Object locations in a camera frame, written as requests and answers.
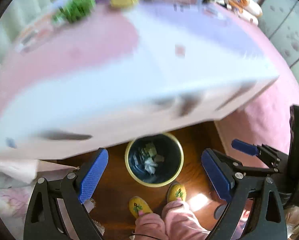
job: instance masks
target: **cable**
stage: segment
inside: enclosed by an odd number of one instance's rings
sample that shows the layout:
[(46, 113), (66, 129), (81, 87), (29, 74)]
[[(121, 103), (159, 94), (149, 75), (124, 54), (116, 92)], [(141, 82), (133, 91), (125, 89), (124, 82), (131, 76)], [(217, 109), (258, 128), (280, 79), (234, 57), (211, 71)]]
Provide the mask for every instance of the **cable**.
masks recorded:
[[(147, 236), (147, 235), (142, 235), (142, 234), (131, 234), (130, 236)], [(153, 239), (156, 239), (156, 240), (162, 240), (162, 239), (159, 239), (159, 238), (156, 238), (156, 237), (153, 237), (153, 236), (147, 236), (149, 238), (153, 238)]]

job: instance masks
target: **metal screw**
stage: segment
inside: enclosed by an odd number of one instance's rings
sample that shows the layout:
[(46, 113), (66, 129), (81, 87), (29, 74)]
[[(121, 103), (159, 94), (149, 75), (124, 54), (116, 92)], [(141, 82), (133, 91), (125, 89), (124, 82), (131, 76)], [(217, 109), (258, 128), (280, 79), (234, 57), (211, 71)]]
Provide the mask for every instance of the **metal screw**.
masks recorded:
[(235, 173), (235, 177), (237, 177), (238, 179), (242, 179), (244, 176), (242, 173), (237, 172), (237, 173)]
[(75, 178), (75, 176), (76, 176), (76, 174), (74, 172), (67, 174), (68, 179), (73, 179), (73, 178)]
[(39, 178), (39, 179), (37, 180), (37, 182), (38, 182), (39, 184), (42, 184), (44, 181), (45, 181), (45, 178), (43, 178), (43, 177), (41, 177), (41, 178)]
[(267, 181), (268, 183), (273, 183), (273, 179), (270, 178), (270, 177), (267, 177), (267, 178), (266, 178), (266, 181)]

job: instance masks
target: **green object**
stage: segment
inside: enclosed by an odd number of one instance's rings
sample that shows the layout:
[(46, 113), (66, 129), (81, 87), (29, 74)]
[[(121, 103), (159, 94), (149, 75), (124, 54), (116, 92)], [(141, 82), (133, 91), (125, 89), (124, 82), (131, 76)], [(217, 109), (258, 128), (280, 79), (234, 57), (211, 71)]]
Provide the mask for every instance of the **green object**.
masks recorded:
[(71, 0), (64, 7), (60, 7), (59, 11), (53, 15), (55, 22), (60, 19), (74, 23), (91, 14), (91, 10), (95, 5), (95, 0)]
[(179, 190), (176, 192), (175, 196), (176, 196), (177, 198), (183, 198), (183, 192), (182, 192), (182, 190), (179, 189)]

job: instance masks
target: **blue gripper pad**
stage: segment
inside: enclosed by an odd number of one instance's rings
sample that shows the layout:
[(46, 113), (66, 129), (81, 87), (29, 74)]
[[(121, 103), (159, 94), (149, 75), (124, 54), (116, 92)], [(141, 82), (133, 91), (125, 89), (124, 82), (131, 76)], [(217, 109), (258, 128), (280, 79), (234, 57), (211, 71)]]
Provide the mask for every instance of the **blue gripper pad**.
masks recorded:
[(210, 178), (218, 196), (220, 199), (223, 199), (229, 203), (232, 200), (232, 195), (230, 193), (230, 183), (207, 150), (203, 151), (201, 161), (203, 168), (208, 174), (208, 177)]
[(232, 148), (248, 155), (255, 156), (259, 154), (259, 151), (255, 145), (248, 144), (246, 142), (234, 139), (232, 141)]
[(78, 188), (80, 189), (78, 194), (78, 199), (83, 204), (85, 200), (90, 199), (94, 193), (94, 190), (107, 166), (108, 163), (108, 152), (105, 149), (99, 149), (99, 155), (96, 156), (94, 162), (87, 163), (89, 170), (86, 175), (81, 179), (80, 185)]

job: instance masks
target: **trash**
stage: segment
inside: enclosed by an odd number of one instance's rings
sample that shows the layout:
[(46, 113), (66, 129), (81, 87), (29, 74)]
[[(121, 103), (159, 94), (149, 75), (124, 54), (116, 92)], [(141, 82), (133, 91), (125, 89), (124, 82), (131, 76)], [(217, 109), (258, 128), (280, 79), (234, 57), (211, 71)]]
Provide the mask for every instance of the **trash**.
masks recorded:
[(156, 162), (154, 162), (152, 158), (148, 158), (145, 161), (145, 165), (149, 165), (149, 166), (152, 166), (152, 167), (157, 167), (158, 166), (158, 164)]
[(156, 162), (156, 163), (162, 163), (162, 162), (164, 162), (164, 160), (165, 160), (164, 156), (158, 155), (158, 154), (154, 158), (154, 162)]
[(164, 162), (164, 157), (158, 155), (153, 142), (145, 144), (145, 147), (139, 147), (138, 151), (133, 154), (135, 168), (142, 173), (148, 172), (155, 174), (156, 168)]
[(147, 152), (149, 153), (149, 155), (151, 157), (153, 157), (157, 154), (154, 143), (147, 143), (145, 146), (146, 146)]

